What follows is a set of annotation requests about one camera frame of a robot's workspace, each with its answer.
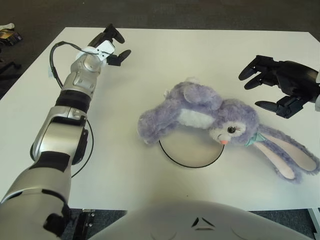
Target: bunny eye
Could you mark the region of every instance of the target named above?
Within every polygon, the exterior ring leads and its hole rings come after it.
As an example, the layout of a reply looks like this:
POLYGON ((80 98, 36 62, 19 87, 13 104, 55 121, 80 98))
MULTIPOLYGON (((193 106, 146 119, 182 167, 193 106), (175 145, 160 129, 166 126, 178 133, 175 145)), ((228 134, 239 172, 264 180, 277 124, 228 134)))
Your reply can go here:
POLYGON ((235 127, 235 126, 230 126, 230 127, 228 127, 227 131, 230 134, 234 134, 236 131, 240 131, 240 128, 235 127))

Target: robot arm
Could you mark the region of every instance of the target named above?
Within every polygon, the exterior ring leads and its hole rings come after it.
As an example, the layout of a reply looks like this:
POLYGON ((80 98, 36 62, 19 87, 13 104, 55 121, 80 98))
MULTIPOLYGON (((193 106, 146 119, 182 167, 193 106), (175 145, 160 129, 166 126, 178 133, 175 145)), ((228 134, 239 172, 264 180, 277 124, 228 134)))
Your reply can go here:
POLYGON ((276 113, 283 118, 290 118, 303 109, 307 102, 316 103, 319 109, 320 80, 316 70, 293 61, 274 61, 272 57, 257 55, 239 75, 241 81, 259 72, 246 83, 246 90, 262 84, 277 85, 287 96, 276 103, 257 101, 255 104, 263 109, 276 113))
POLYGON ((87 111, 97 77, 103 64, 120 66, 131 52, 113 55, 113 38, 124 43, 110 25, 71 65, 55 106, 31 147, 34 164, 17 177, 1 201, 1 239, 57 239, 63 233, 70 220, 71 165, 85 154, 87 111))

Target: green bow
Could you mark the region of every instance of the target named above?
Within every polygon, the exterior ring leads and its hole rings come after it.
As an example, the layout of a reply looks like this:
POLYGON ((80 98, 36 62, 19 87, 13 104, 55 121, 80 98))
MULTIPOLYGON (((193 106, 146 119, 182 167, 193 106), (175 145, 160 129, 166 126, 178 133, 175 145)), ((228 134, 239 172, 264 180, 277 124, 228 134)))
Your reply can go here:
POLYGON ((256 132, 250 139, 249 141, 245 144, 246 147, 250 146, 251 144, 254 144, 255 142, 263 142, 266 140, 266 138, 260 133, 256 132))

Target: white fur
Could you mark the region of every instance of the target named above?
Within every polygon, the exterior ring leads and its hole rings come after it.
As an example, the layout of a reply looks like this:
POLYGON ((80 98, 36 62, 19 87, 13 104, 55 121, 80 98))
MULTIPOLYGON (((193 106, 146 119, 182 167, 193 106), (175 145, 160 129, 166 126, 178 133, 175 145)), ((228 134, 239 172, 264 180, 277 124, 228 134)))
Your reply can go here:
POLYGON ((222 128, 213 128, 209 131, 210 136, 220 142, 220 141, 230 141, 233 137, 239 137, 246 131, 246 125, 239 121, 227 121, 222 125, 222 128), (240 130, 236 130, 234 133, 229 133, 229 127, 236 127, 240 130))
POLYGON ((166 89, 163 93, 164 98, 166 98, 168 96, 168 94, 170 93, 170 91, 168 89, 166 89))
POLYGON ((193 84, 199 84, 200 81, 195 76, 190 76, 190 77, 186 78, 185 82, 189 82, 189 83, 193 83, 193 84))
POLYGON ((181 113, 177 120, 182 125, 199 129, 207 129, 215 121, 215 119, 209 115, 184 108, 181 109, 181 113))

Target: shoe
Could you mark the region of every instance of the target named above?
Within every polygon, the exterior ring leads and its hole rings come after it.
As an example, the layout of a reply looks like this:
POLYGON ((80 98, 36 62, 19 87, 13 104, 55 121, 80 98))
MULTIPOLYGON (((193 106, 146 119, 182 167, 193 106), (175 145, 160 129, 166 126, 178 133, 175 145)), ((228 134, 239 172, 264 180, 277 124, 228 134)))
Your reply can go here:
POLYGON ((14 29, 15 25, 13 23, 9 23, 7 25, 0 25, 0 31, 3 29, 14 29))

